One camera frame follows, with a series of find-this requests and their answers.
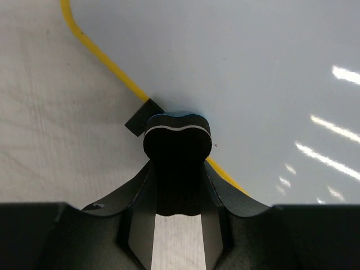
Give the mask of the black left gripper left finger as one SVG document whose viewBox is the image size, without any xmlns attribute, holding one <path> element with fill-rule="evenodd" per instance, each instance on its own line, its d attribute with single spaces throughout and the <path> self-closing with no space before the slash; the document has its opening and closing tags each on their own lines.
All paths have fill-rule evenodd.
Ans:
<svg viewBox="0 0 360 270">
<path fill-rule="evenodd" d="M 154 166 L 149 161 L 130 181 L 82 211 L 101 217 L 119 215 L 116 243 L 140 269 L 151 269 L 157 194 Z"/>
</svg>

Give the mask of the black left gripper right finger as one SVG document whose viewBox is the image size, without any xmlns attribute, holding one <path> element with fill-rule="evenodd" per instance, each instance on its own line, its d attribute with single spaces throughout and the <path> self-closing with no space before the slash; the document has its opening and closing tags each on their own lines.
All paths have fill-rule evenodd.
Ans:
<svg viewBox="0 0 360 270">
<path fill-rule="evenodd" d="M 268 206 L 225 181 L 209 164 L 201 168 L 201 225 L 206 269 L 218 269 L 234 247 L 230 217 L 248 218 Z"/>
</svg>

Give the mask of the black whiteboard eraser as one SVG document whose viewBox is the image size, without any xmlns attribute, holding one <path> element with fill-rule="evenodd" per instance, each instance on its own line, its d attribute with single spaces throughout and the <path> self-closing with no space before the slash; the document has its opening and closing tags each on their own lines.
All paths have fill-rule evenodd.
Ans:
<svg viewBox="0 0 360 270">
<path fill-rule="evenodd" d="M 145 128 L 143 149 L 157 183 L 158 215 L 200 213 L 200 172 L 212 149 L 208 121 L 201 115 L 152 116 Z"/>
</svg>

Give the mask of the yellow framed whiteboard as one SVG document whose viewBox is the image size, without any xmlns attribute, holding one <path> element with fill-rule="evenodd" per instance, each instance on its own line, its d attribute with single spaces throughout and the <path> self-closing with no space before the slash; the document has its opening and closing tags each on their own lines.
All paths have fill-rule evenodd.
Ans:
<svg viewBox="0 0 360 270">
<path fill-rule="evenodd" d="M 250 197 L 359 203 L 358 1 L 60 5 L 142 101 L 209 121 L 209 163 Z"/>
</svg>

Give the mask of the whiteboard metal stand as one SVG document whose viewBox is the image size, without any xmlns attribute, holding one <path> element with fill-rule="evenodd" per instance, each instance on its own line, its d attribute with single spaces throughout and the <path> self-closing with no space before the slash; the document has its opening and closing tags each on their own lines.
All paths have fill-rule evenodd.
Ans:
<svg viewBox="0 0 360 270">
<path fill-rule="evenodd" d="M 149 98 L 125 123 L 125 127 L 135 136 L 139 137 L 145 131 L 149 119 L 157 114 L 163 113 L 164 110 Z"/>
</svg>

